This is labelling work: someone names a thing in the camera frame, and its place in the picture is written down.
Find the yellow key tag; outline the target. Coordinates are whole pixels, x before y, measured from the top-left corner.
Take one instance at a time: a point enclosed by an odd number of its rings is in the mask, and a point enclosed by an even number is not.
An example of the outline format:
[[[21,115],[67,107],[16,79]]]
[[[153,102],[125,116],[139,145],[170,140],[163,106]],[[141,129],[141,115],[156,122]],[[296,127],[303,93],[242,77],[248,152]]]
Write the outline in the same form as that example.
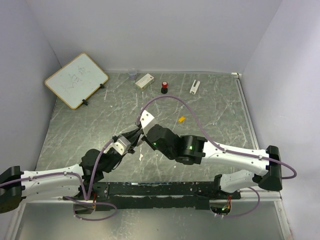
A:
[[[177,122],[178,122],[178,123],[183,123],[183,122],[185,121],[185,119],[186,119],[185,116],[181,116],[181,117],[177,120]]]

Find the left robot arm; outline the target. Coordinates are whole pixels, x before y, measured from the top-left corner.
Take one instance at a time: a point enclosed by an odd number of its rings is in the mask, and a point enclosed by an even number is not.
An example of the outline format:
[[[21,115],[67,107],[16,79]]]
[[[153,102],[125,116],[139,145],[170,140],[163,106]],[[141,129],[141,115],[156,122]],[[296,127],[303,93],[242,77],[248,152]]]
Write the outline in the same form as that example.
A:
[[[0,212],[15,210],[21,204],[33,200],[55,197],[76,197],[89,200],[93,185],[102,180],[105,173],[115,170],[126,154],[133,154],[143,130],[113,136],[102,150],[90,149],[79,164],[44,170],[22,171],[12,166],[0,174]]]

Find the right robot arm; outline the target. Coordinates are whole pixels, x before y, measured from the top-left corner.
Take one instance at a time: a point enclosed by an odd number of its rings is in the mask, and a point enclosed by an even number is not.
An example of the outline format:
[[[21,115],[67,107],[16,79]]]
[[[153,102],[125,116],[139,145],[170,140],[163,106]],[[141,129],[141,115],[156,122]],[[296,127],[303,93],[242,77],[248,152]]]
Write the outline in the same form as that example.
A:
[[[267,191],[283,189],[281,166],[278,163],[280,154],[275,146],[262,150],[214,145],[201,136],[179,136],[159,124],[139,126],[138,129],[143,135],[142,141],[169,160],[184,165],[210,163],[237,168],[237,172],[215,176],[217,183],[212,186],[212,193],[218,199],[252,186]]]

